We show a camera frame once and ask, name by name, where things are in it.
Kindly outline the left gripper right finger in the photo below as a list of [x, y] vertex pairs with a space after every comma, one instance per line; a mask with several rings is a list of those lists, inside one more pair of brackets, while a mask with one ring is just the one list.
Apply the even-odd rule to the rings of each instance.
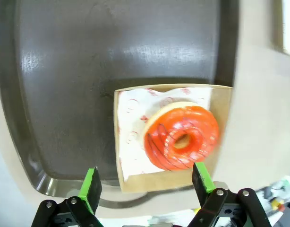
[[189, 223], [190, 227], [270, 227], [270, 221], [256, 192], [244, 188], [233, 193], [229, 189], [217, 188], [203, 162], [193, 165], [192, 183], [200, 209]]

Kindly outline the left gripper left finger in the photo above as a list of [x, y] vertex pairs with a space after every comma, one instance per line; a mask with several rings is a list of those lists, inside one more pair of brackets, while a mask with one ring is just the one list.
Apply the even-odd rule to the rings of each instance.
[[95, 212], [99, 205], [102, 184], [97, 168], [88, 170], [78, 196], [57, 203], [44, 200], [40, 203], [33, 227], [101, 227]]

